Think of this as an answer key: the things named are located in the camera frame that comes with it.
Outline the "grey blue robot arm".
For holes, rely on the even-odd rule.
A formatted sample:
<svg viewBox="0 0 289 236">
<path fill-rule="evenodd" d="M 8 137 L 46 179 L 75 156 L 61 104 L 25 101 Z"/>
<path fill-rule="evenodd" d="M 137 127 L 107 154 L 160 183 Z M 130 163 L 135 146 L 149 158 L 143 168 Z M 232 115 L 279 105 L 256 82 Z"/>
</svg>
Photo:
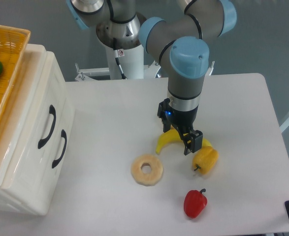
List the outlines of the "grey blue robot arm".
<svg viewBox="0 0 289 236">
<path fill-rule="evenodd" d="M 69 0 L 82 29 L 96 28 L 105 47 L 111 79 L 144 78 L 144 54 L 168 75 L 167 98 L 159 104 L 163 131 L 175 128 L 184 153 L 201 148 L 203 134 L 193 128 L 203 81 L 209 67 L 208 42 L 232 30 L 237 13 L 228 0 L 181 0 L 184 16 L 167 23 L 145 18 L 133 0 Z"/>
</svg>

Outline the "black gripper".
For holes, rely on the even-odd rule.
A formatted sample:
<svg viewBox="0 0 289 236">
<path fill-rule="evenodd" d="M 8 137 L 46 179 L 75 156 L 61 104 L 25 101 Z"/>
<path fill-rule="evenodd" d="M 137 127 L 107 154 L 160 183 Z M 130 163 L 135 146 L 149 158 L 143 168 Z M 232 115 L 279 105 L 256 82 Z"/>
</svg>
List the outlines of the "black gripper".
<svg viewBox="0 0 289 236">
<path fill-rule="evenodd" d="M 203 133 L 193 128 L 197 110 L 198 107 L 190 111 L 176 110 L 170 106 L 169 98 L 159 103 L 157 116 L 163 124 L 163 133 L 169 131 L 171 126 L 179 131 L 185 145 L 184 155 L 195 153 L 202 148 Z"/>
</svg>

